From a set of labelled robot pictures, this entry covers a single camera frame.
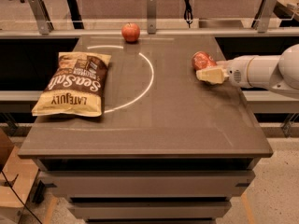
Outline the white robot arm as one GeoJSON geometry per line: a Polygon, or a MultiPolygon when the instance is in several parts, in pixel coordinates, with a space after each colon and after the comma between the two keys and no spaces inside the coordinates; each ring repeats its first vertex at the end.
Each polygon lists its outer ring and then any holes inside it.
{"type": "Polygon", "coordinates": [[[210,84],[228,80],[240,88],[260,88],[284,96],[299,98],[299,45],[281,55],[245,55],[219,61],[196,72],[196,77],[210,84]]]}

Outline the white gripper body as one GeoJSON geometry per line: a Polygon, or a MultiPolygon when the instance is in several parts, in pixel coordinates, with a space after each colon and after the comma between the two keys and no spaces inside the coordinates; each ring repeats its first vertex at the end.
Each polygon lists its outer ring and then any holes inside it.
{"type": "Polygon", "coordinates": [[[233,86],[250,88],[248,70],[253,59],[254,56],[245,55],[232,60],[217,61],[217,65],[221,65],[224,68],[228,75],[228,80],[233,86]]]}

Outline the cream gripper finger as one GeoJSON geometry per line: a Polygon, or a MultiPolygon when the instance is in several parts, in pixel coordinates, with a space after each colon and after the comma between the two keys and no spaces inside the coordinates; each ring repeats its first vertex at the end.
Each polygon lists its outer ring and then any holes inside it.
{"type": "Polygon", "coordinates": [[[229,75],[227,70],[220,65],[198,70],[196,77],[210,84],[222,84],[228,79],[229,75]]]}

